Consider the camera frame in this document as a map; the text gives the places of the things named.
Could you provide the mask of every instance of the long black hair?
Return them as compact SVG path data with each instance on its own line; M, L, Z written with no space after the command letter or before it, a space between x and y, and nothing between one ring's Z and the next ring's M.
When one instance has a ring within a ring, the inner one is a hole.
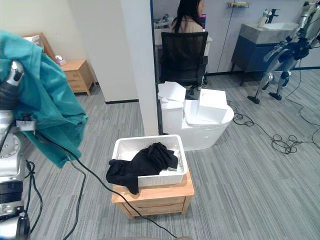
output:
M174 19L174 32L178 33L183 18L189 16L202 27L201 19L198 13L198 7L201 0L180 0L177 11L177 17Z

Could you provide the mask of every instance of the white sink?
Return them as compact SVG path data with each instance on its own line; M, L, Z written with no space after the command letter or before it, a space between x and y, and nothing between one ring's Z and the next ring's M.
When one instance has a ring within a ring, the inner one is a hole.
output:
M264 28L269 30L283 30L291 31L298 27L297 23L294 22L283 22L283 23L267 23Z

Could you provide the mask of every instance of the wooden bed frame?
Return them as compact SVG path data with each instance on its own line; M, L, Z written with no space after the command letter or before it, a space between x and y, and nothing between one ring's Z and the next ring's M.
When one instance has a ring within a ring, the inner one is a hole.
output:
M52 50L46 36L42 32L35 32L32 34L26 34L26 35L22 35L21 37L28 38L28 37L33 37L36 35L39 35L41 38L41 41L43 43L44 53L47 54L48 57L51 58L53 61L56 61L56 55L54 54L54 51Z

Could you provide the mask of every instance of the robot leg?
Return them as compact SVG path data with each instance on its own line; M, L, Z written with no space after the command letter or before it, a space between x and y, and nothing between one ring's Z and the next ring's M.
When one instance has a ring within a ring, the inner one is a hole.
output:
M281 77L279 79L278 89L277 89L276 93L269 92L269 95L271 97L277 99L278 101L280 101L282 99L281 94L282 94L284 88L288 85L288 82L289 82L289 79L291 76L290 70L295 67L297 62L298 61L295 60L293 57L289 58L288 60L286 60L286 62L284 62L285 67L284 67L284 71L282 72Z
M279 61L279 58L287 52L288 49L283 49L270 63L268 69L265 71L265 75L263 76L260 85L258 87L258 90L255 93L255 96L248 96L248 99L255 104L259 104L259 95L261 93L261 90L266 90L269 86L270 82L274 79L273 71L277 70L283 63Z
M271 97L277 99L278 101L280 101L282 99L281 94L282 94L284 88L288 85L290 76L291 76L291 72L290 71L282 72L281 77L279 79L278 89L277 89L276 93L269 92L269 95Z
M271 72L267 72L261 79L260 85L258 87L258 90L255 93L255 96L248 96L248 99L254 102L255 104L259 104L260 99L258 97L261 93L261 90L266 90L273 79L274 79L274 75Z

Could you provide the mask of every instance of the woman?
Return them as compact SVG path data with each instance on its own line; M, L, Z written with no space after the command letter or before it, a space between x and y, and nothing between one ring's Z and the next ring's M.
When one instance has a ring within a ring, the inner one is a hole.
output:
M171 30L173 33L198 33L204 32L200 16L205 8L205 0L180 0L177 17L173 20ZM210 43L213 41L208 36L204 55L208 56Z

